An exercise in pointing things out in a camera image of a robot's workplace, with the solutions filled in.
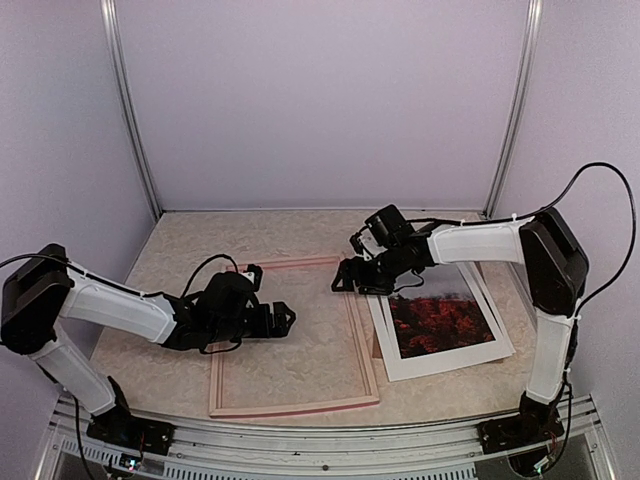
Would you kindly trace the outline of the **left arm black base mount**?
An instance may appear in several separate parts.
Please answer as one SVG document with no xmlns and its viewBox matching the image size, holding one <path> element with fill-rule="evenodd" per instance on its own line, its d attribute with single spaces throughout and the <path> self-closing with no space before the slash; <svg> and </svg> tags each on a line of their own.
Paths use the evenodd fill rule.
<svg viewBox="0 0 640 480">
<path fill-rule="evenodd" d="M 168 454 L 174 432 L 175 426 L 171 423 L 115 410 L 94 416 L 87 427 L 87 436 L 92 439 L 162 456 Z"/>
</svg>

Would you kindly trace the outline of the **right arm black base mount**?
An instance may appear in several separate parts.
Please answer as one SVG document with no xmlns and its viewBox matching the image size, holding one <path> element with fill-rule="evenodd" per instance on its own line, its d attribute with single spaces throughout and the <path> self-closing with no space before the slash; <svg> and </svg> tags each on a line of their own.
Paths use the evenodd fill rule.
<svg viewBox="0 0 640 480">
<path fill-rule="evenodd" d="M 535 417 L 517 414 L 481 422 L 477 432 L 482 451 L 488 455 L 558 439 L 565 429 L 558 418 L 541 424 Z"/>
</svg>

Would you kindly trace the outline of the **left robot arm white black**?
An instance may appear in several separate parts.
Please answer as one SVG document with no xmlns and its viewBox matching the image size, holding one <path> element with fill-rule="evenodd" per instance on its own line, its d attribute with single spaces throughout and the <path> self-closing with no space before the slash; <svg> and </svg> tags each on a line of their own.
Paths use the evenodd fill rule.
<svg viewBox="0 0 640 480">
<path fill-rule="evenodd" d="M 237 349 L 245 339 L 279 339 L 296 315 L 283 302 L 257 298 L 263 271 L 214 274 L 198 292 L 146 293 L 105 279 L 72 262 L 59 244 L 2 261 L 19 267 L 2 287 L 1 344 L 29 357 L 69 391 L 101 428 L 121 445 L 133 443 L 140 424 L 117 382 L 98 373 L 63 331 L 71 318 L 124 331 L 163 348 L 211 354 L 211 345 Z"/>
</svg>

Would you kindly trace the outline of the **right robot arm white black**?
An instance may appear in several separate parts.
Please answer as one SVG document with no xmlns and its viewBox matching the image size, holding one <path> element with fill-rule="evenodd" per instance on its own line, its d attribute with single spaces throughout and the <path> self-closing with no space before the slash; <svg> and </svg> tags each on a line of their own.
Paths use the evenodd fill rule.
<svg viewBox="0 0 640 480">
<path fill-rule="evenodd" d="M 578 322 L 589 260 L 559 211 L 546 207 L 505 220 L 464 222 L 408 219 L 388 205 L 365 220 L 379 250 L 362 232 L 350 239 L 354 255 L 342 260 L 334 292 L 388 296 L 409 272 L 463 263 L 503 267 L 536 334 L 532 370 L 513 419 L 511 433 L 523 444 L 546 432 L 568 389 L 577 349 Z"/>
</svg>

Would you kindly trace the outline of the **wooden picture frame pink edge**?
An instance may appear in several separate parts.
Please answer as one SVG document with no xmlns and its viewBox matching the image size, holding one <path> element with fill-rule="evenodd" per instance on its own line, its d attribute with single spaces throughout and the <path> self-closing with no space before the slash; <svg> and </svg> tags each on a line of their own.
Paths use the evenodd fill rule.
<svg viewBox="0 0 640 480">
<path fill-rule="evenodd" d="M 212 359 L 209 415 L 264 418 L 376 405 L 379 392 L 357 299 L 330 285 L 341 256 L 262 260 L 259 299 L 296 314 L 280 339 L 244 340 Z"/>
</svg>

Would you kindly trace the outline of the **brown cardboard backing board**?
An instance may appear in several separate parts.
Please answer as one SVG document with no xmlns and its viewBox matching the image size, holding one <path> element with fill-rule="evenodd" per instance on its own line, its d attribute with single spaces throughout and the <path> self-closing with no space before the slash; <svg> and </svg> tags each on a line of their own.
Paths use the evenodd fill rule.
<svg viewBox="0 0 640 480">
<path fill-rule="evenodd" d="M 420 278 L 410 285 L 405 275 L 402 291 L 368 299 L 375 358 L 398 362 L 495 339 L 481 268 L 474 263 L 444 265 Z"/>
</svg>

